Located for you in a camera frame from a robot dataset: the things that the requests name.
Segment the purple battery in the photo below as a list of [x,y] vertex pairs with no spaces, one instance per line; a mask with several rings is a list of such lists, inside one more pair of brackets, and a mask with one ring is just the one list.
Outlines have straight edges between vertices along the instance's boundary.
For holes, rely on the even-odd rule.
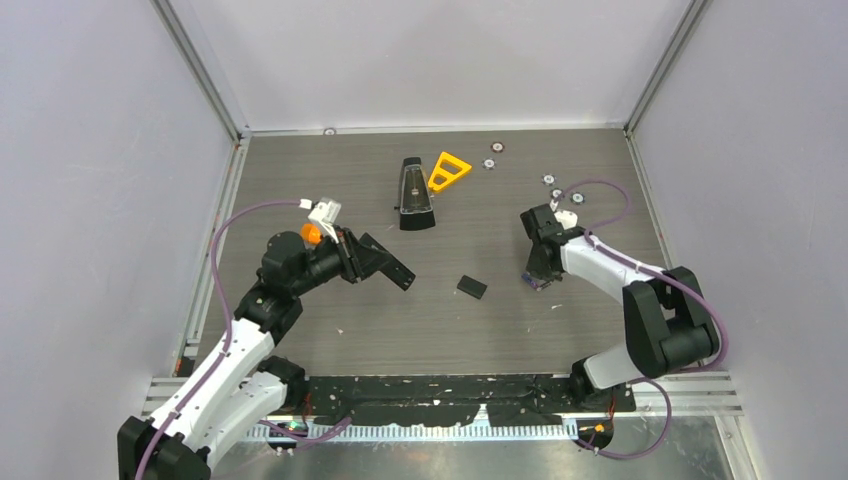
[[531,289],[533,289],[534,291],[539,291],[539,290],[540,290],[540,286],[539,286],[539,284],[537,283],[537,281],[536,281],[536,280],[535,280],[532,276],[530,276],[529,274],[524,273],[524,274],[521,276],[521,278],[522,278],[522,279],[523,279],[523,280],[524,280],[524,281],[525,281],[525,282],[529,285],[529,287],[530,287]]

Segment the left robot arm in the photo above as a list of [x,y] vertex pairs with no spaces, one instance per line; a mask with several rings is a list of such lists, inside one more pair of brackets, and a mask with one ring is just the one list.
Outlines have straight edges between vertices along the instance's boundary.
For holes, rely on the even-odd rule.
[[131,416],[119,429],[120,478],[208,479],[269,414],[298,412],[307,398],[305,371],[272,351],[302,314],[306,293],[335,278],[356,284],[376,273],[411,287],[414,273],[372,236],[347,228],[336,234],[312,247],[292,231],[269,239],[217,353],[148,419]]

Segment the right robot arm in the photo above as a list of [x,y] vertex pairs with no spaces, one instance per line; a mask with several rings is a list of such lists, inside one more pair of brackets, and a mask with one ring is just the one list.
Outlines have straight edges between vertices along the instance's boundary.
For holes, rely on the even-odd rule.
[[691,270],[644,264],[567,224],[564,213],[546,204],[522,212],[520,220],[531,242],[526,263],[531,279],[549,284],[575,276],[623,308],[623,342],[572,366],[569,390],[577,406],[596,410],[613,387],[656,379],[719,354],[720,334]]

